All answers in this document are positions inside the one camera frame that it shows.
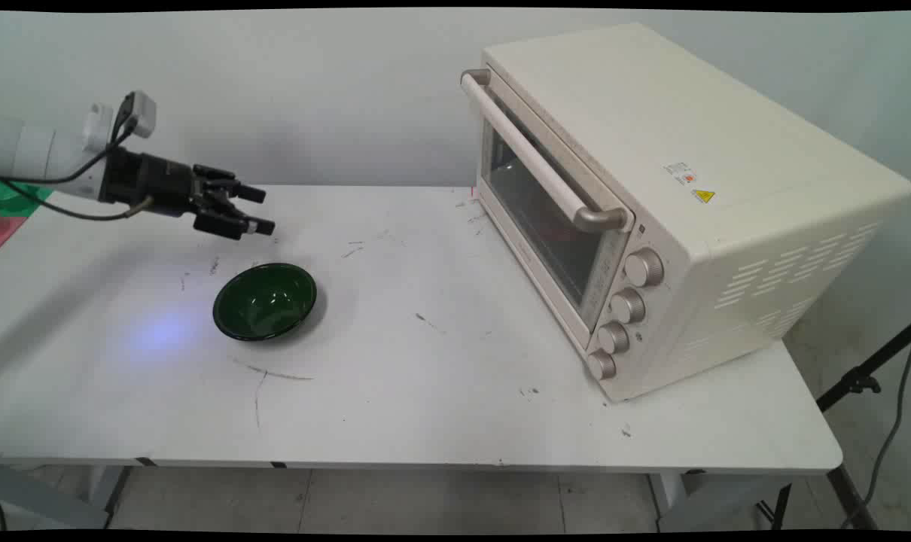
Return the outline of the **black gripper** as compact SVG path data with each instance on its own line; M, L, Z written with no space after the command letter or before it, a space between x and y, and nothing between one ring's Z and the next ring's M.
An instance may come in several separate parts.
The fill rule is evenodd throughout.
M100 200L138 206L150 198L147 212L178 218L194 213L195 230L212 236L241 240L243 236L271 236L276 223L243 213L228 199L215 200L207 206L195 207L197 191L206 198L220 194L225 198L240 198L260 205L267 193L246 185L234 172L201 164L190 166L169 159L154 157L145 152L131 152L123 147L108 152L105 158Z

